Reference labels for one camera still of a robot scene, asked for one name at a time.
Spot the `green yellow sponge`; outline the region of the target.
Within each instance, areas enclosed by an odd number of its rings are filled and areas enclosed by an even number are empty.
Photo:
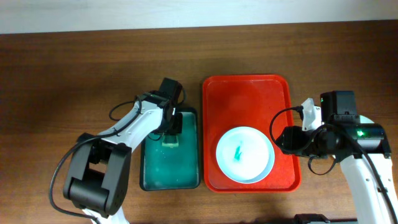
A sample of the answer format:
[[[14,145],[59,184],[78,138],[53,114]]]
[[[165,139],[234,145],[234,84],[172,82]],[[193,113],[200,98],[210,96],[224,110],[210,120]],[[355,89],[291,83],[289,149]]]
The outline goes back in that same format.
[[[177,135],[164,135],[162,140],[162,147],[178,147],[179,141]]]

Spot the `white plate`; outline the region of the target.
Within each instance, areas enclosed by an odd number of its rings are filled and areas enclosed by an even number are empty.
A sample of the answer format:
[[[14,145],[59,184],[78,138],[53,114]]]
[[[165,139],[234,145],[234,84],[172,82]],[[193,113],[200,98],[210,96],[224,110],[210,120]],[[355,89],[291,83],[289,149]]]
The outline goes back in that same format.
[[[360,115],[359,118],[360,118],[361,124],[374,124],[374,121],[372,121],[371,119],[369,119],[363,115]]]
[[[227,178],[240,184],[254,184],[271,173],[275,152],[265,134],[240,126],[222,135],[216,145],[216,161]]]

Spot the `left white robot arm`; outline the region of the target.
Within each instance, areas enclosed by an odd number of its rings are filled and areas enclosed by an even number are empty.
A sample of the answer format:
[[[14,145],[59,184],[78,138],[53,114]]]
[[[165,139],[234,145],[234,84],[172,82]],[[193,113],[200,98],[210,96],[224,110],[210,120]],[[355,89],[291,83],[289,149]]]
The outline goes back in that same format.
[[[176,110],[185,96],[181,83],[164,78],[158,90],[136,96],[130,112],[109,129],[82,134],[68,153],[63,196],[93,223],[126,223],[122,203],[129,184],[131,154],[150,134],[178,129]]]

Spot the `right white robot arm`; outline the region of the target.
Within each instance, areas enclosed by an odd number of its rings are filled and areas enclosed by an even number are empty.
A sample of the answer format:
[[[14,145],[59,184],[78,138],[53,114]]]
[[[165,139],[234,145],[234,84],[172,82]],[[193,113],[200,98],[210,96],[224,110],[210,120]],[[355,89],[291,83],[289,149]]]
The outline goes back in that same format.
[[[271,141],[283,154],[333,158],[351,190],[358,223],[397,223],[392,150],[384,128],[357,112],[353,91],[329,91],[320,105],[308,98],[293,111],[301,126],[287,126]]]

